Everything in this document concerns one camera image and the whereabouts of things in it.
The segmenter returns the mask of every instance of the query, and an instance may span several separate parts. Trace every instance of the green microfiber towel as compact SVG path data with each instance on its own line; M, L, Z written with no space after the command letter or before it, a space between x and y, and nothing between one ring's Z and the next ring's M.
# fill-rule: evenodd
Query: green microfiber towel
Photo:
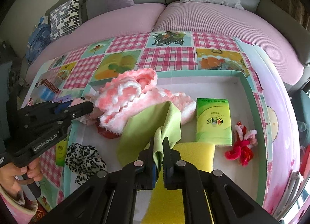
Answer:
M160 169L164 138L168 137L170 148L181 139L181 112L172 102L153 105L128 120L117 149L120 164L125 166L137 160L151 137L154 137L153 159Z

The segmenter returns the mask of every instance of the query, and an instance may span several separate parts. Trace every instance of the leopard print fabric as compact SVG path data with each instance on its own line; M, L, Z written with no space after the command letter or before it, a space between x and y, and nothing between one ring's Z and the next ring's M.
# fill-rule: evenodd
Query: leopard print fabric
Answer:
M67 149L65 160L68 168L77 174L75 182L82 185L98 171L106 171L107 166L94 146L71 144Z

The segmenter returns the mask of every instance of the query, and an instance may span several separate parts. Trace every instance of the pink sofa cushion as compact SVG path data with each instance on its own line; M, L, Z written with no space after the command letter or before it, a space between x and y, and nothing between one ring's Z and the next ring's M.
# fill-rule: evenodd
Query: pink sofa cushion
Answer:
M213 3L174 2L160 15L154 31L204 31L234 36L261 47L283 82L294 85L303 74L303 65L285 37L264 19L246 10Z
M161 3L142 3L107 12L87 21L71 34L49 44L29 67L26 81L31 84L40 67L48 60L74 49L111 37L152 31L164 9L165 5Z

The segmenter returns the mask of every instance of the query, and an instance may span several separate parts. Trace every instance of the small green package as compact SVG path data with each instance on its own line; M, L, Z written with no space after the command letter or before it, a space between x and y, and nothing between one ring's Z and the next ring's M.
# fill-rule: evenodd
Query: small green package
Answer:
M59 143L56 144L55 159L56 159L56 165L58 166L62 166L62 167L65 166L68 139L69 139L69 136L67 136L65 139L61 140Z
M232 145L228 100L197 98L196 141L214 145Z

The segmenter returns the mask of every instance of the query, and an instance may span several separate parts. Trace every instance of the screw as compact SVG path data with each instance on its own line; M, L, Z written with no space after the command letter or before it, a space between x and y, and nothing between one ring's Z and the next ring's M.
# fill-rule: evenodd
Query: screw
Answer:
M97 172L97 177L98 178L104 178L107 175L106 171L98 171Z
M213 175L217 177L221 177L223 175L223 172L221 170L214 170Z
M180 167L184 167L186 165L186 162L184 160L178 160L176 161L176 165Z
M144 163L143 163L143 161L141 161L141 160L136 160L136 161L134 161L134 166L141 167L143 164L144 164Z

